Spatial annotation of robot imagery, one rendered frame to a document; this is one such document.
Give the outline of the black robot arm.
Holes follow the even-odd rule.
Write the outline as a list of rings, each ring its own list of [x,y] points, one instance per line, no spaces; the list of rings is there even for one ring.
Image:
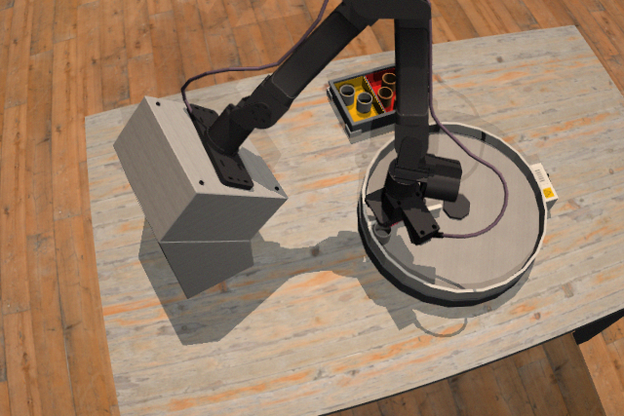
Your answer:
[[[239,147],[254,128],[274,126],[305,87],[378,19],[394,19],[395,31],[397,158],[389,165],[385,187],[397,198],[407,198],[415,191],[406,200],[385,193],[381,207],[390,221],[402,216],[410,242],[422,246],[440,230],[423,199],[455,203],[462,175],[458,160],[427,153],[431,8],[426,0],[342,0],[256,91],[236,106],[228,104],[220,118],[214,110],[192,103],[186,110],[219,181],[251,190],[254,183],[238,154]]]

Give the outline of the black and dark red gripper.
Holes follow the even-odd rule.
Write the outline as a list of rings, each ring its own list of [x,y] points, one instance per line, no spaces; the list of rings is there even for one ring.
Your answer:
[[[382,191],[383,188],[384,188],[384,190]],[[368,208],[370,208],[371,211],[373,212],[373,214],[375,216],[375,220],[377,221],[378,225],[379,226],[383,226],[384,228],[387,228],[387,227],[391,227],[393,225],[398,224],[398,222],[400,222],[400,221],[403,221],[403,218],[401,216],[401,217],[399,217],[399,218],[397,218],[397,219],[395,219],[393,221],[389,220],[389,218],[387,217],[387,215],[385,214],[384,210],[381,207],[384,194],[387,193],[389,196],[391,196],[392,198],[397,199],[397,200],[406,200],[406,199],[409,199],[414,193],[410,197],[408,197],[408,198],[397,198],[397,197],[394,197],[393,195],[391,195],[387,191],[387,189],[385,187],[385,183],[384,183],[384,187],[383,188],[378,189],[378,190],[376,190],[376,191],[374,191],[374,192],[372,192],[370,194],[367,194],[365,196],[365,203],[367,204]]]

